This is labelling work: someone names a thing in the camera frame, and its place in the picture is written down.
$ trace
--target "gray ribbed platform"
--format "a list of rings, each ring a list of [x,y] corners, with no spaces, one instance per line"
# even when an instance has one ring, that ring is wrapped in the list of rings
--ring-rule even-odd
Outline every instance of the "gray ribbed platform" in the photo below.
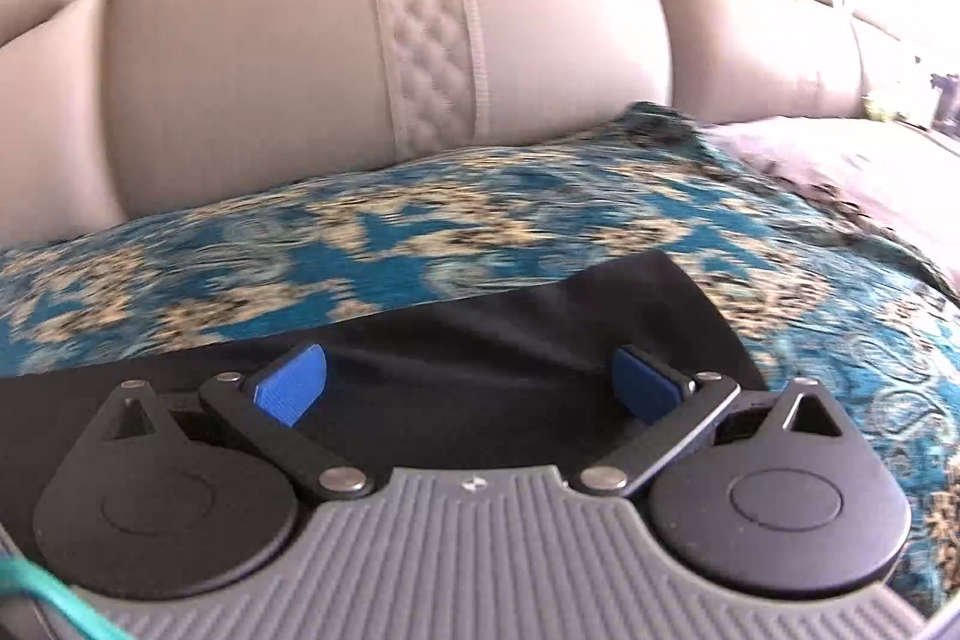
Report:
[[[279,560],[216,594],[83,595],[138,640],[901,640],[923,625],[881,585],[819,603],[717,587],[627,501],[575,493],[553,467],[397,470],[365,500],[321,506]]]

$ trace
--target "green wire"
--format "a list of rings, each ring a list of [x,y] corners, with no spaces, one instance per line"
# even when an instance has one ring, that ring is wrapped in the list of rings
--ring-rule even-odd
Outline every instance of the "green wire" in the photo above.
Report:
[[[6,597],[43,600],[59,610],[85,640],[133,640],[54,576],[25,558],[0,555],[0,600]]]

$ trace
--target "round black disc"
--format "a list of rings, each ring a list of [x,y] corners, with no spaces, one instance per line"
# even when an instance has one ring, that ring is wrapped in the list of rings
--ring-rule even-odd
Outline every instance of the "round black disc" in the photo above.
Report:
[[[296,520],[286,477],[246,453],[144,443],[77,466],[40,497],[37,545],[61,579],[112,597],[220,588],[269,560]]]
[[[782,431],[670,464],[647,507],[680,561],[778,599],[820,599],[885,578],[910,528],[906,498],[865,441]]]

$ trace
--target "screw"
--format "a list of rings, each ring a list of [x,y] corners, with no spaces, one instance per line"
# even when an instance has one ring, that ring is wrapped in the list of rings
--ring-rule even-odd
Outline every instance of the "screw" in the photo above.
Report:
[[[608,466],[587,467],[580,473],[580,482],[594,491],[616,491],[627,485],[627,473]]]
[[[328,491],[349,494],[367,484],[367,476],[355,467],[330,467],[320,475],[320,485]]]

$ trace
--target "teal patterned blanket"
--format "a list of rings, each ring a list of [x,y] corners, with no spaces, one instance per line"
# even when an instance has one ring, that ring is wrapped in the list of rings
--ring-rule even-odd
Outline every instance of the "teal patterned blanket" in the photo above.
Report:
[[[639,104],[592,132],[308,180],[0,252],[0,376],[109,362],[563,278],[652,247],[771,386],[819,378],[914,509],[895,589],[960,582],[960,310],[935,268]]]

